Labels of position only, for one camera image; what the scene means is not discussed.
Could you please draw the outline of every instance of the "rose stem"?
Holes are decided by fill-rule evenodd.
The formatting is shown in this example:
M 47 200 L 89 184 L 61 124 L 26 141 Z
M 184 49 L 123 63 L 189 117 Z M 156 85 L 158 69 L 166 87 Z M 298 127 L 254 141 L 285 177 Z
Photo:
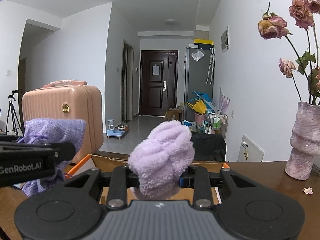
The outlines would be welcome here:
M 307 32 L 307 37 L 308 37 L 309 54 L 311 55 L 309 29 L 306 29 L 306 32 Z M 309 93 L 309 104 L 311 104 L 311 91 L 312 91 L 312 89 L 313 89 L 313 86 L 312 86 L 313 80 L 312 80 L 312 63 L 311 63 L 311 61 L 310 61 L 309 63 L 310 63 L 310 93 Z
M 316 35 L 316 26 L 313 26 L 313 34 L 315 35 L 316 47 L 317 47 L 317 67 L 319 67 L 319 47 Z
M 293 73 L 292 73 L 292 79 L 293 79 L 293 82 L 294 82 L 294 86 L 296 87 L 296 90 L 298 92 L 298 95 L 299 95 L 299 98 L 300 98 L 300 102 L 302 102 L 301 96 L 300 96 L 300 93 L 299 93 L 299 90 L 298 90 L 298 87 L 297 87 L 297 84 L 296 84 L 296 81 L 294 80 L 294 77 L 293 77 Z
M 303 68 L 303 64 L 302 64 L 301 58 L 299 57 L 299 54 L 298 54 L 296 48 L 294 47 L 294 45 L 292 44 L 292 42 L 290 41 L 290 39 L 288 38 L 287 35 L 285 36 L 285 38 L 289 41 L 289 43 L 290 43 L 290 45 L 292 46 L 294 52 L 295 52 L 296 55 L 298 56 L 299 62 L 300 62 L 301 66 L 302 66 L 302 69 L 303 69 L 303 73 L 304 73 L 304 75 L 306 76 L 306 78 L 307 78 L 307 80 L 308 80 L 308 84 L 309 84 L 309 86 L 310 86 L 310 81 L 309 81 L 309 79 L 308 79 L 308 76 L 307 76 L 306 71 L 305 71 L 304 68 Z

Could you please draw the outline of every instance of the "ceiling light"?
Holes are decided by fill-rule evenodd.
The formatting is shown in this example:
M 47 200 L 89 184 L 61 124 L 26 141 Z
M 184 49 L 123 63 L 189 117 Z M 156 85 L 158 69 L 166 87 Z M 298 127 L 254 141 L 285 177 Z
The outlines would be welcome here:
M 167 19 L 165 21 L 165 24 L 166 25 L 178 25 L 178 22 L 176 20 L 174 20 L 174 19 Z

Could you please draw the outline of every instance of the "yellow object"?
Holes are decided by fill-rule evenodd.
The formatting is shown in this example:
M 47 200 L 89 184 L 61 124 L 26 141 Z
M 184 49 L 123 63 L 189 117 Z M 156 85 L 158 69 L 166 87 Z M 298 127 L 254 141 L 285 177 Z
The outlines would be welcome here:
M 201 40 L 201 39 L 194 39 L 193 43 L 202 43 L 202 44 L 213 45 L 213 41 L 210 41 L 210 40 Z
M 207 107 L 205 106 L 205 104 L 202 100 L 196 102 L 194 105 L 192 105 L 190 103 L 186 103 L 186 104 L 199 114 L 204 114 L 205 111 L 207 110 Z

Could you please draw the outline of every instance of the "drawstring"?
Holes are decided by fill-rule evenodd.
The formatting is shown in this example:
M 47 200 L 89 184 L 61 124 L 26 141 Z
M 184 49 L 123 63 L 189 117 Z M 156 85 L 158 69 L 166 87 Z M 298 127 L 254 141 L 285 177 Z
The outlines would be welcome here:
M 36 134 L 36 135 L 30 134 L 29 137 L 33 137 L 33 138 L 28 143 L 33 143 L 37 139 L 47 139 L 48 138 L 46 135 L 39 135 L 39 134 Z M 22 137 L 17 141 L 17 143 L 24 142 L 24 140 L 25 140 L 25 137 Z

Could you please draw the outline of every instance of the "purple knitted bag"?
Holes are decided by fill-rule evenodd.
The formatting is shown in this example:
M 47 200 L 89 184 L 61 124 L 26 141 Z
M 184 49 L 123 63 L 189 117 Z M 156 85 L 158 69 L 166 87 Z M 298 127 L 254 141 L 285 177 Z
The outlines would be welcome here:
M 70 142 L 75 146 L 77 153 L 82 146 L 85 127 L 84 120 L 37 118 L 26 122 L 24 137 L 18 142 L 24 141 L 28 144 Z M 69 164 L 70 161 L 57 163 L 55 175 L 28 181 L 22 187 L 22 191 L 31 197 L 63 182 L 65 180 L 64 169 Z
M 163 122 L 137 145 L 128 158 L 140 187 L 132 188 L 138 199 L 164 200 L 180 190 L 179 178 L 191 164 L 195 150 L 191 132 L 178 121 Z

